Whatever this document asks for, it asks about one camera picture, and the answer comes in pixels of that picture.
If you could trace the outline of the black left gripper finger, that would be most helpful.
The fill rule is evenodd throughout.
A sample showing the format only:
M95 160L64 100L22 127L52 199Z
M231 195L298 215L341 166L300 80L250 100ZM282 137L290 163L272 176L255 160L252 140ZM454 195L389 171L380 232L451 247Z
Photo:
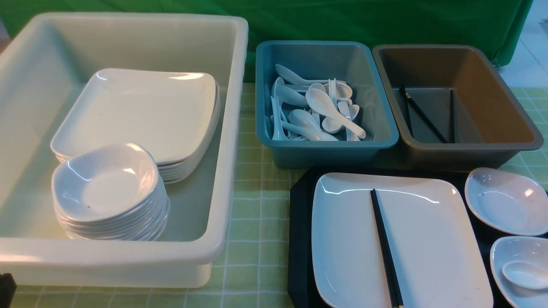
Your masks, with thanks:
M0 307L9 308L17 289L17 284L11 273L0 275Z

